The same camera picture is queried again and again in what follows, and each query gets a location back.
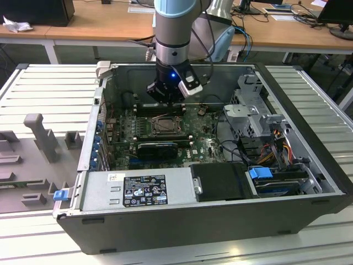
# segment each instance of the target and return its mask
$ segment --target computer monitor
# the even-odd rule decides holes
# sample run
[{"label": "computer monitor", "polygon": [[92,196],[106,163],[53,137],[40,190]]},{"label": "computer monitor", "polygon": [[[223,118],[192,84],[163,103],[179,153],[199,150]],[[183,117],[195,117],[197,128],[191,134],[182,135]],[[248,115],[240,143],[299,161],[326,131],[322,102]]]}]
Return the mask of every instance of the computer monitor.
[{"label": "computer monitor", "polygon": [[241,0],[239,6],[235,9],[237,13],[246,15],[260,15],[261,11],[256,8],[251,8],[251,2],[266,3],[266,4],[282,4],[283,0]]},{"label": "computer monitor", "polygon": [[353,40],[353,32],[349,31],[349,25],[353,25],[353,0],[328,0],[318,22],[340,24],[340,28],[330,29],[330,33],[340,39]]}]

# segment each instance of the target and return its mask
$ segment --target computer case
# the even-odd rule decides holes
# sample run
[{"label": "computer case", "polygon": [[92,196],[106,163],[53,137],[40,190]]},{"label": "computer case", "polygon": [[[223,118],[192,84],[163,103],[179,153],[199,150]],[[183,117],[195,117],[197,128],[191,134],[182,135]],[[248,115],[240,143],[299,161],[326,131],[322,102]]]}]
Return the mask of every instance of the computer case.
[{"label": "computer case", "polygon": [[32,25],[66,27],[75,12],[72,0],[2,0],[0,20],[3,16],[15,22]]}]

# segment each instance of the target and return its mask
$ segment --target monitor stand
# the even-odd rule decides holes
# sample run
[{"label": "monitor stand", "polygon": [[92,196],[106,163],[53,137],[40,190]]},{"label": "monitor stand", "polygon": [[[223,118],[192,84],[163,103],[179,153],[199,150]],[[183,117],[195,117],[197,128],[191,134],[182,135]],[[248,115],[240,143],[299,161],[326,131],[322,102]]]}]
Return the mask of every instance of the monitor stand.
[{"label": "monitor stand", "polygon": [[340,39],[353,40],[353,32],[349,31],[349,25],[342,25],[341,29],[330,29],[330,33]]}]

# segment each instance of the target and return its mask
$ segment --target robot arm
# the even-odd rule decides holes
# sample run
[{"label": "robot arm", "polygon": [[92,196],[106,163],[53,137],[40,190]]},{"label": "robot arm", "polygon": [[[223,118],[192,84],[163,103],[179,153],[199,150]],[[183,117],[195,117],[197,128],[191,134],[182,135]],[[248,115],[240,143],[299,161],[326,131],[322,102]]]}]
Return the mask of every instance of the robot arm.
[{"label": "robot arm", "polygon": [[147,93],[169,105],[202,91],[207,79],[198,77],[188,60],[192,24],[212,0],[155,0],[156,79]]},{"label": "robot arm", "polygon": [[211,55],[213,62],[221,61],[234,37],[231,9],[233,0],[213,0],[207,9],[194,22],[191,35],[189,59],[205,58]]}]

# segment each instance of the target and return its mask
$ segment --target black plastic cover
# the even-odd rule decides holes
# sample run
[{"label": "black plastic cover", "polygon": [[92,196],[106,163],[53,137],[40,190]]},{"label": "black plastic cover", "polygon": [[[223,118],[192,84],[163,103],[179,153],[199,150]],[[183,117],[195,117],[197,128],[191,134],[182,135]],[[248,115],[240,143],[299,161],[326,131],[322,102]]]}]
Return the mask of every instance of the black plastic cover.
[{"label": "black plastic cover", "polygon": [[202,194],[196,196],[198,202],[253,198],[244,165],[240,163],[204,163],[190,167],[192,177],[201,181]]}]

